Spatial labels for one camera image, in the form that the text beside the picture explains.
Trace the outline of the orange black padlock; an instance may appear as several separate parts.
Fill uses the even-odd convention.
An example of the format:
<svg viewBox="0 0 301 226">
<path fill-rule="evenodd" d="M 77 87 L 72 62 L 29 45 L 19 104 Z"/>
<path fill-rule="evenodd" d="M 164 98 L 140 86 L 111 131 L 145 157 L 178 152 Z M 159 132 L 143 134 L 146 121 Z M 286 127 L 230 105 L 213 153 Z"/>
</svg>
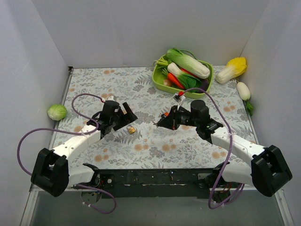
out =
<svg viewBox="0 0 301 226">
<path fill-rule="evenodd" d="M 169 115 L 169 113 L 168 113 L 168 112 L 165 112 L 165 113 L 163 113 L 163 114 L 161 115 L 161 118 L 164 119 L 164 118 L 166 118 L 168 115 Z"/>
</svg>

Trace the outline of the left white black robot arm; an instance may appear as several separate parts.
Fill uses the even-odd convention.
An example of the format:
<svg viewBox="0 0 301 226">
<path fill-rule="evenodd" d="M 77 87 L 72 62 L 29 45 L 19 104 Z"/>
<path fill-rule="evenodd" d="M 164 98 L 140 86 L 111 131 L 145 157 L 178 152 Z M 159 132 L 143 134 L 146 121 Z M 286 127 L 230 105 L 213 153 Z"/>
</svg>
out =
<svg viewBox="0 0 301 226">
<path fill-rule="evenodd" d="M 89 163 L 71 168 L 72 162 L 92 144 L 100 141 L 111 130 L 117 131 L 137 120 L 129 105 L 120 105 L 107 100 L 103 109 L 92 116 L 78 136 L 73 136 L 51 150 L 42 149 L 37 156 L 31 182 L 54 197 L 60 196 L 66 188 L 80 185 L 99 186 L 100 170 Z"/>
</svg>

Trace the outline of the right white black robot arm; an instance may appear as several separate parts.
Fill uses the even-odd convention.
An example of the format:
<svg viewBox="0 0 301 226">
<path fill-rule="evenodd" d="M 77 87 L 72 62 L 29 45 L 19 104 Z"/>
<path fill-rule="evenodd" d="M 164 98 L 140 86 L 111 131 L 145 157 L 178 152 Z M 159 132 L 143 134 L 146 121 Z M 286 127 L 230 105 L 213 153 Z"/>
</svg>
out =
<svg viewBox="0 0 301 226">
<path fill-rule="evenodd" d="M 271 197 L 293 177 L 278 147 L 264 147 L 237 135 L 231 136 L 225 126 L 210 117 L 209 109 L 202 100 L 192 101 L 190 110 L 174 105 L 156 123 L 158 127 L 171 130 L 181 125 L 195 127 L 201 139 L 226 149 L 245 162 L 244 166 L 228 162 L 225 169 L 218 165 L 202 180 L 206 186 L 215 184 L 223 187 L 235 182 L 254 186 L 261 194 Z"/>
</svg>

